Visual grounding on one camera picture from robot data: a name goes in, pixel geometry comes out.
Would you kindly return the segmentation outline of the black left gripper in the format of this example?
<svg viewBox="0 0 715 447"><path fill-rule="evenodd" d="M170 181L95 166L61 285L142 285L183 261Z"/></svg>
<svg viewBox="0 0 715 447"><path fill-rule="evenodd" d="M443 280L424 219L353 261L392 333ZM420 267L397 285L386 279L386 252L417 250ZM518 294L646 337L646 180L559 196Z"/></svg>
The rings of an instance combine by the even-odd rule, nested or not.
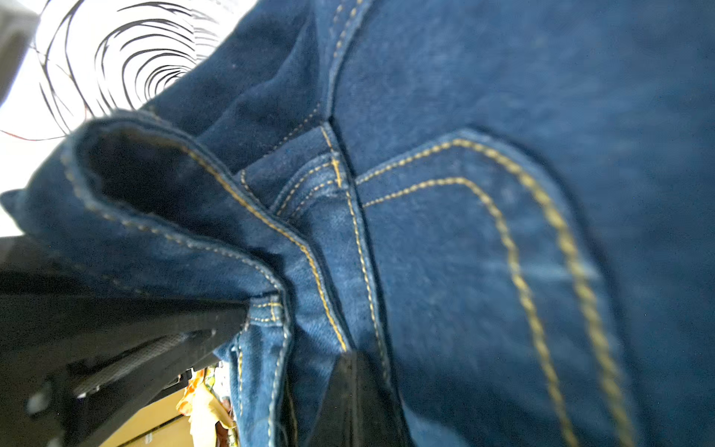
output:
<svg viewBox="0 0 715 447"><path fill-rule="evenodd" d="M2 238L1 443L102 444L247 316L238 302L94 294L28 238Z"/></svg>

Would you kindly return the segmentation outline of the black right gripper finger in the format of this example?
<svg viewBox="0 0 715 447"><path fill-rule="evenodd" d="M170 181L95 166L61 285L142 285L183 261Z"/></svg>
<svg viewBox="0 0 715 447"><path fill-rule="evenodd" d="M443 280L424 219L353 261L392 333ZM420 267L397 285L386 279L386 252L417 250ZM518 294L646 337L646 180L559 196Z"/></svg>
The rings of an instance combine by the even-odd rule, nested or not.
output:
<svg viewBox="0 0 715 447"><path fill-rule="evenodd" d="M351 351L333 366L308 446L411 446L398 407L383 392L367 355Z"/></svg>

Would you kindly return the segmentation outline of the dark blue skirt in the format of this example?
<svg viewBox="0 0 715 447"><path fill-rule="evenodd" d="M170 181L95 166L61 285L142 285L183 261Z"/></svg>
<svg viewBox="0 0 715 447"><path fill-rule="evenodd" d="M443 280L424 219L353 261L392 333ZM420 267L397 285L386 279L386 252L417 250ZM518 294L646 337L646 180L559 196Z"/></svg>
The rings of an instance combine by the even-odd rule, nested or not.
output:
<svg viewBox="0 0 715 447"><path fill-rule="evenodd" d="M714 443L711 1L50 1L1 197L99 292L236 299L245 446L366 359L406 446Z"/></svg>

